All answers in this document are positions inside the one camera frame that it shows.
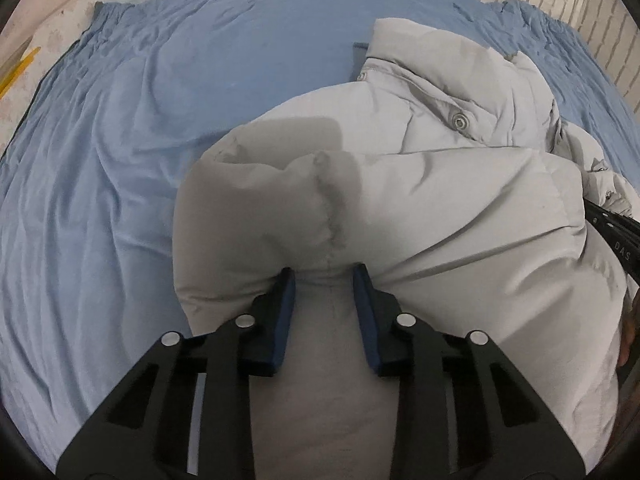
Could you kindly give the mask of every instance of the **blue bed sheet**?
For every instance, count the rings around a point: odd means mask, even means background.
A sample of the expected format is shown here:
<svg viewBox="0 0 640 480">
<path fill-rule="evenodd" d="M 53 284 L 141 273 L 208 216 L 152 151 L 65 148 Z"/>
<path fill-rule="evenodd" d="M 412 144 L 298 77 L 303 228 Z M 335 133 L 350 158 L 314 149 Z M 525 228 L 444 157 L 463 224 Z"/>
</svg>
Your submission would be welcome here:
<svg viewBox="0 0 640 480">
<path fill-rule="evenodd" d="M 107 4 L 44 78 L 0 162 L 0 386 L 54 467 L 167 330 L 172 216 L 190 165 L 231 128 L 350 80 L 376 18 L 463 34 L 540 67 L 561 112 L 640 189 L 640 132 L 580 37 L 528 4 L 153 0 Z"/>
</svg>

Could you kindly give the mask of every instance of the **white jacket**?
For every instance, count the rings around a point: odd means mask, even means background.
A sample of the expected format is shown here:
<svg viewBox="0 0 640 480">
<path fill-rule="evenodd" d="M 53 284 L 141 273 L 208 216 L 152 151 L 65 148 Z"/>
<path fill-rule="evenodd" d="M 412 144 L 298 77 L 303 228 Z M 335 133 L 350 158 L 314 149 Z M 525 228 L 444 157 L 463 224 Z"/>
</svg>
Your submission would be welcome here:
<svg viewBox="0 0 640 480">
<path fill-rule="evenodd" d="M 388 478 L 398 383 L 367 368 L 355 262 L 437 330 L 485 330 L 590 470 L 616 413 L 626 276 L 582 196 L 627 214 L 640 199 L 524 54 L 390 18 L 367 58 L 357 82 L 233 130 L 178 192 L 175 287 L 194 333 L 296 271 L 284 366 L 252 379 L 258 478 Z"/>
</svg>

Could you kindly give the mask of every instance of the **yellow stick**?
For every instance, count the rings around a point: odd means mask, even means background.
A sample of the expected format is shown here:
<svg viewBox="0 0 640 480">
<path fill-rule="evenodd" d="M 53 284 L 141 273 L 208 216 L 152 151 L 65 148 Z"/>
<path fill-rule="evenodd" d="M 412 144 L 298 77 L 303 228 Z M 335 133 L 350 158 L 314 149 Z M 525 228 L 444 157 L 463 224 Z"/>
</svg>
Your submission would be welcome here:
<svg viewBox="0 0 640 480">
<path fill-rule="evenodd" d="M 36 54 L 39 53 L 40 47 L 37 46 L 34 48 L 27 56 L 18 63 L 18 66 L 7 76 L 2 82 L 0 82 L 0 99 L 4 97 L 4 95 L 9 91 L 9 88 L 15 83 L 15 81 L 22 75 L 22 72 L 27 70 L 27 67 L 33 63 L 33 59 L 36 57 Z"/>
</svg>

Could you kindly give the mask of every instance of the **snap button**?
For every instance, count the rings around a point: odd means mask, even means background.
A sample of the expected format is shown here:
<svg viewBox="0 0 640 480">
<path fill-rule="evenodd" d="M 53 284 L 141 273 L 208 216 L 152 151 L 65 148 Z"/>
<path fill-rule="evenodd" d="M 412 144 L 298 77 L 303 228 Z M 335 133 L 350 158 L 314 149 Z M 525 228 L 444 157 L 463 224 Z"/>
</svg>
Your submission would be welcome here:
<svg viewBox="0 0 640 480">
<path fill-rule="evenodd" d="M 469 119 L 466 118 L 465 114 L 457 113 L 453 115 L 453 127 L 459 131 L 464 132 L 469 127 Z"/>
</svg>

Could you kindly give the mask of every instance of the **metal rivet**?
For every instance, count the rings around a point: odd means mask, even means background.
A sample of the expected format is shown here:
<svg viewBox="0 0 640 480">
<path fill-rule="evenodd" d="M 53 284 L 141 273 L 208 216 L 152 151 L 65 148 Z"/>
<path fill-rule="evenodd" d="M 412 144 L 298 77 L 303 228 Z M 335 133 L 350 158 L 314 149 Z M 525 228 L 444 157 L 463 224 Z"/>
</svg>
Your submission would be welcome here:
<svg viewBox="0 0 640 480">
<path fill-rule="evenodd" d="M 489 336 L 481 330 L 475 330 L 474 332 L 472 332 L 469 336 L 469 339 L 471 339 L 472 343 L 480 346 L 486 345 L 489 342 Z"/>
<path fill-rule="evenodd" d="M 251 314 L 242 314 L 236 317 L 236 326 L 238 328 L 249 328 L 255 324 L 255 317 Z"/>
<path fill-rule="evenodd" d="M 396 323 L 400 326 L 410 327 L 415 325 L 415 317 L 411 314 L 398 314 L 398 317 L 396 317 Z"/>
<path fill-rule="evenodd" d="M 459 132 L 465 131 L 469 127 L 469 119 L 466 118 L 465 114 L 457 113 L 453 115 L 453 126 Z"/>
<path fill-rule="evenodd" d="M 180 334 L 178 334 L 177 332 L 167 332 L 162 336 L 162 339 L 160 340 L 160 342 L 164 346 L 177 345 L 180 342 Z"/>
</svg>

